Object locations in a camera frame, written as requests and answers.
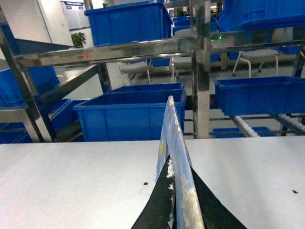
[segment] stainless steel shelf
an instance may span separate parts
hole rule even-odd
[[[183,6],[189,6],[189,0],[182,0],[182,1],[170,1],[170,2],[165,2],[164,6],[169,9],[169,8],[178,8],[178,7],[183,7]]]
[[[58,87],[41,96],[42,103],[46,108],[51,107],[60,101],[63,97],[70,92],[81,86],[84,82],[91,79],[93,76],[99,73],[99,67],[97,65],[91,65],[75,75],[72,79],[61,83]]]
[[[190,55],[192,49],[183,45],[193,42],[192,37],[171,38],[150,42],[135,42],[123,45],[92,47],[47,53],[15,56],[20,67],[62,66],[77,63],[95,64],[102,62],[136,61],[152,57]]]
[[[275,29],[211,33],[209,50],[230,52],[305,44],[305,26],[283,29],[290,31],[290,34],[276,36]]]

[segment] reflective metal surface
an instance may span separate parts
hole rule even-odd
[[[304,63],[305,63],[305,46],[302,46],[300,48],[300,52],[297,55],[297,59],[294,64],[292,76],[301,77]]]
[[[164,3],[165,8],[177,8],[183,6],[189,6],[189,0],[182,0],[182,1],[169,1]]]
[[[10,30],[10,27],[7,23],[7,20],[4,16],[1,7],[0,16],[1,23],[6,26],[6,29]],[[38,138],[40,138],[40,141],[56,141],[55,131],[51,125],[46,110],[42,107],[42,102],[39,98],[39,94],[35,87],[35,84],[33,83],[33,80],[31,78],[31,74],[27,69],[21,69],[20,67],[18,67],[15,61],[13,60],[13,53],[4,35],[2,27],[0,27],[0,48],[8,62],[10,69],[12,70],[16,78],[16,81],[20,87],[23,97],[25,98],[27,106],[29,107],[29,110],[26,111],[26,115],[28,116],[30,122],[34,125],[33,128],[36,132],[36,134],[30,133],[31,136],[34,137],[33,141],[37,141]]]
[[[123,45],[82,48],[31,55],[16,56],[14,60],[21,67],[71,65],[75,63],[99,63],[145,60],[152,57],[185,55],[192,50],[181,46],[193,42],[192,37],[171,38],[150,42],[135,42]]]
[[[98,74],[99,68],[97,65],[91,65],[85,68],[83,71],[78,73],[75,77],[70,80],[61,83],[58,87],[43,94],[41,96],[42,103],[46,108],[51,107],[60,101],[63,97],[68,95],[71,91],[81,86],[84,82],[91,79],[93,76]]]
[[[210,30],[211,4],[210,0],[191,0],[191,32],[197,35],[196,61],[197,77],[194,84],[197,88],[197,112],[194,115],[194,124],[197,126],[198,138],[208,138],[210,130]]]
[[[259,31],[216,32],[210,34],[211,52],[263,49],[283,45],[305,44],[305,26]]]
[[[0,121],[2,123],[18,122],[23,123],[33,142],[41,142],[43,138],[38,127],[30,114],[31,111],[27,106],[10,107],[0,109]]]
[[[297,135],[305,135],[305,126],[293,120],[291,117],[285,114],[272,114],[270,116]]]

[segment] white residue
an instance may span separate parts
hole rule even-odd
[[[171,201],[172,201],[172,212],[170,214],[170,221],[168,221],[168,225],[170,226],[170,229],[173,228],[173,205],[174,205],[174,202],[173,202],[173,198],[171,197]]]
[[[166,177],[167,178],[170,178],[170,177],[173,177],[173,165],[172,165],[172,160],[171,159],[169,159],[169,161],[168,161],[168,168],[167,168],[167,175],[166,175]]]
[[[173,185],[170,185],[170,186],[168,187],[168,189],[169,189],[169,190],[173,190]]]
[[[189,188],[185,175],[182,175],[181,181],[183,193],[182,208],[185,226],[187,229],[204,229],[196,189]]]

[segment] poster on wall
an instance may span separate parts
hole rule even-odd
[[[88,17],[84,15],[84,3],[61,1],[61,7],[70,31],[90,27]]]

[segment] metal rack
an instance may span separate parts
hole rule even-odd
[[[85,0],[84,2],[87,10],[92,9],[91,0]],[[194,133],[191,133],[191,135],[195,138],[208,138],[210,134],[209,110],[211,99],[209,91],[210,53],[270,48],[282,45],[303,45],[305,44],[305,34],[301,39],[298,36],[289,41],[270,42],[267,38],[272,36],[274,30],[210,33],[211,0],[167,2],[165,6],[167,8],[180,7],[181,4],[185,5],[187,3],[190,5],[191,37],[14,56],[3,31],[0,30],[0,47],[27,102],[27,106],[23,108],[1,110],[1,121],[23,122],[34,142],[60,141],[46,114],[46,108],[55,104],[95,74],[99,75],[104,90],[105,88],[111,89],[106,67],[107,62],[191,55],[193,94],[189,103],[193,110],[193,120],[191,121],[194,122]],[[4,16],[1,19],[2,23],[7,23]],[[295,29],[305,31],[305,26],[299,26]],[[182,46],[185,41],[192,42],[194,46],[186,50]],[[295,62],[293,75],[300,75],[302,72],[304,57],[305,50],[302,47],[302,51]],[[80,63],[86,64],[88,67],[73,80],[43,95],[39,95],[37,92],[27,70],[28,67],[65,66]]]

